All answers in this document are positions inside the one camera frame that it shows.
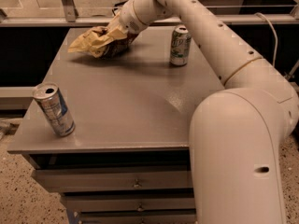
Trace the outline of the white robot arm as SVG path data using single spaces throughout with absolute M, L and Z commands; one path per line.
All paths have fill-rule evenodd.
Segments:
M 199 224 L 286 224 L 279 145 L 298 121 L 293 86 L 198 0 L 129 0 L 70 51 L 94 57 L 151 23 L 179 16 L 223 85 L 194 111 L 190 159 Z

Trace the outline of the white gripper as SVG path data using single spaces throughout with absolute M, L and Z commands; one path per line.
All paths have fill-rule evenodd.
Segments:
M 113 30 L 125 32 L 127 29 L 130 34 L 137 35 L 144 31 L 147 27 L 148 25 L 140 21 L 135 13 L 134 0 L 129 0 L 127 3 L 123 5 L 121 13 L 117 13 L 109 22 L 107 29 L 110 32 L 112 32 Z M 71 43 L 71 45 L 68 48 L 68 51 L 86 52 L 92 55 L 92 46 L 93 43 L 96 41 L 96 33 L 93 31 L 94 28 L 96 27 L 93 27 L 84 32 L 83 34 L 79 35 Z

